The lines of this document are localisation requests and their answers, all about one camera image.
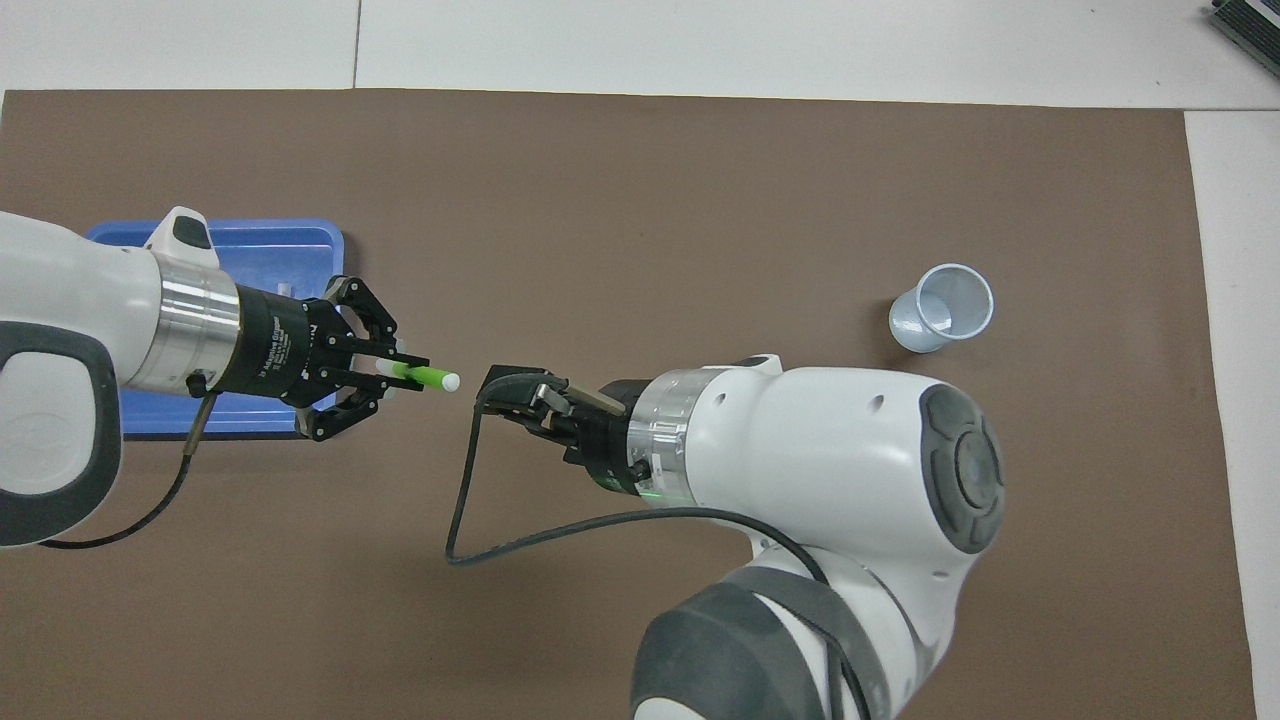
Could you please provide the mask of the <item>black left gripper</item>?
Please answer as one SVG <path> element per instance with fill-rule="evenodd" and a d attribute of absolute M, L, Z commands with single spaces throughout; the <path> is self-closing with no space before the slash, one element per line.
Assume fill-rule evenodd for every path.
<path fill-rule="evenodd" d="M 397 320 L 358 277 L 330 278 L 325 301 L 289 299 L 243 284 L 236 290 L 239 334 L 225 369 L 225 391 L 307 406 L 298 410 L 298 433 L 307 439 L 330 439 L 371 418 L 390 389 L 403 387 L 401 378 L 344 370 L 342 351 L 410 368 L 431 365 L 429 359 L 399 348 Z M 365 336 L 357 336 L 342 318 L 342 307 L 355 314 Z M 339 389 L 349 393 L 332 407 L 310 407 Z"/>

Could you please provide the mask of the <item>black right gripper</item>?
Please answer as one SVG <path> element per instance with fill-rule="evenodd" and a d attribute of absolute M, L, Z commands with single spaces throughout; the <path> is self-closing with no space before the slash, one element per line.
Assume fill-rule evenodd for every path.
<path fill-rule="evenodd" d="M 564 461 L 585 469 L 604 489 L 637 496 L 637 483 L 650 478 L 650 468 L 641 460 L 640 469 L 634 469 L 628 428 L 650 380 L 612 380 L 599 389 L 623 406 L 620 415 L 580 400 L 570 405 L 564 397 L 568 383 L 544 368 L 492 365 L 484 379 L 484 414 L 517 421 L 527 429 L 568 429 L 572 423 L 573 442 L 564 451 Z"/>

